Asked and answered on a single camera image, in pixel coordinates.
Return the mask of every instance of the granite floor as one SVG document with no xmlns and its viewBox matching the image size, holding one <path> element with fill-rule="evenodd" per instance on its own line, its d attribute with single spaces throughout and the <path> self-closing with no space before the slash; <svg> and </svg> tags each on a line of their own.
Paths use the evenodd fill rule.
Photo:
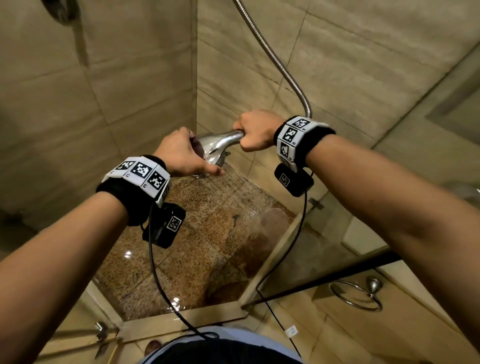
<svg viewBox="0 0 480 364">
<path fill-rule="evenodd" d="M 167 201 L 187 217 L 172 246 L 154 246 L 156 272 L 180 310 L 239 299 L 294 214 L 246 178 L 176 179 Z M 171 312 L 150 273 L 148 245 L 128 227 L 96 274 L 96 283 L 125 320 Z"/>
</svg>

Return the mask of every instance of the shower head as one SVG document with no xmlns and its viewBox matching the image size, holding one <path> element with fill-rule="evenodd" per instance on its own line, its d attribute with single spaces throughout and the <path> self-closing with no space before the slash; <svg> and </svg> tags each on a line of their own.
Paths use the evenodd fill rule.
<svg viewBox="0 0 480 364">
<path fill-rule="evenodd" d="M 245 132 L 243 130 L 233 130 L 222 134 L 209 133 L 192 141 L 192 146 L 195 152 L 208 163 L 222 167 L 227 156 L 227 148 L 240 143 L 244 136 Z M 205 178 L 207 175 L 202 173 L 195 177 Z"/>
</svg>

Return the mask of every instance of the beige tile wall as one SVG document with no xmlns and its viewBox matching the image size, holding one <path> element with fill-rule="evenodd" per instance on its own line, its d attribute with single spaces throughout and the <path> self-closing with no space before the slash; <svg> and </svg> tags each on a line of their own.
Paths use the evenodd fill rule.
<svg viewBox="0 0 480 364">
<path fill-rule="evenodd" d="M 309 98 L 313 117 L 372 147 L 478 42 L 476 0 L 244 0 L 246 9 Z M 242 112 L 303 113 L 232 1 L 198 2 L 197 125 L 228 130 Z M 273 176 L 273 150 L 232 150 L 242 174 L 299 213 Z M 326 188 L 316 181 L 310 196 Z"/>
<path fill-rule="evenodd" d="M 0 207 L 36 229 L 123 157 L 195 127 L 196 1 L 78 3 L 81 27 L 41 1 L 0 4 Z"/>
</svg>

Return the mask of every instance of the wristband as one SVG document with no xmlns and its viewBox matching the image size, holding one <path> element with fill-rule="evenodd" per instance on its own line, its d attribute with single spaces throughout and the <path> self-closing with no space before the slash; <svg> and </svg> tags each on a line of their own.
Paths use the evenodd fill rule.
<svg viewBox="0 0 480 364">
<path fill-rule="evenodd" d="M 328 124 L 294 116 L 277 129 L 273 141 L 280 161 L 297 172 L 307 166 L 307 154 L 329 134 L 335 131 Z"/>
<path fill-rule="evenodd" d="M 170 191 L 170 174 L 158 157 L 129 157 L 107 173 L 97 192 L 108 192 L 127 209 L 129 226 L 138 226 L 148 218 L 153 203 L 161 207 Z"/>
</svg>

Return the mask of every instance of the metal shower hose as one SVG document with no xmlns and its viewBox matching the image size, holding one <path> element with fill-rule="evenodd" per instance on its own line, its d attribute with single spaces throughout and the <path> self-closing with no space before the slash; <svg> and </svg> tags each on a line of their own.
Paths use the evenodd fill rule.
<svg viewBox="0 0 480 364">
<path fill-rule="evenodd" d="M 305 110 L 305 116 L 307 118 L 311 118 L 312 117 L 312 109 L 310 108 L 310 103 L 308 102 L 308 99 L 305 96 L 305 94 L 303 93 L 303 91 L 301 90 L 300 86 L 297 85 L 297 82 L 295 81 L 295 79 L 288 73 L 287 69 L 284 67 L 281 60 L 278 59 L 275 52 L 273 52 L 273 50 L 270 48 L 270 46 L 268 45 L 267 41 L 264 39 L 262 34 L 260 34 L 260 31 L 255 26 L 255 23 L 253 22 L 252 18 L 250 17 L 247 10 L 243 6 L 242 2 L 240 0 L 233 0 L 233 2 L 237 6 L 237 9 L 239 10 L 243 19 L 247 23 L 248 27 L 252 31 L 255 38 L 257 38 L 258 43 L 260 43 L 260 45 L 264 49 L 267 56 L 272 60 L 272 62 L 275 64 L 275 66 L 282 73 L 282 75 L 285 77 L 285 79 L 288 81 L 290 86 L 293 88 L 293 90 L 297 94 L 297 96 L 300 99 L 300 101 L 303 105 L 303 108 Z"/>
</svg>

